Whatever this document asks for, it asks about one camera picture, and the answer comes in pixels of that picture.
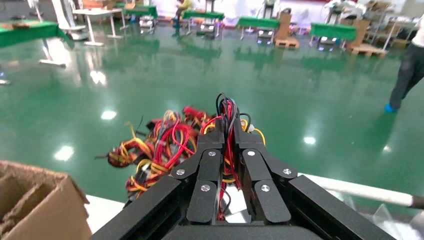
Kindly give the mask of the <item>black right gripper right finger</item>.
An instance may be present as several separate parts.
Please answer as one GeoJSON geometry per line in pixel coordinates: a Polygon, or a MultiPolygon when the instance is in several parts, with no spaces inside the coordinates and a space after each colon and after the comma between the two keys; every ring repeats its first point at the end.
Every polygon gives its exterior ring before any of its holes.
{"type": "Polygon", "coordinates": [[[289,164],[268,153],[258,135],[245,132],[238,120],[233,127],[234,153],[246,210],[245,226],[300,226],[302,216],[292,182],[300,175],[289,164]]]}

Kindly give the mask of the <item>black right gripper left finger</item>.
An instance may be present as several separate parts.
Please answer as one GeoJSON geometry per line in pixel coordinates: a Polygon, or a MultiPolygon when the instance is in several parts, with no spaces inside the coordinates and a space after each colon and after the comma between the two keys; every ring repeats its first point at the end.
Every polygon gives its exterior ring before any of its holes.
{"type": "Polygon", "coordinates": [[[182,184],[181,204],[190,224],[213,224],[219,213],[225,146],[222,118],[214,119],[213,129],[210,126],[201,130],[196,152],[170,173],[182,184]]]}

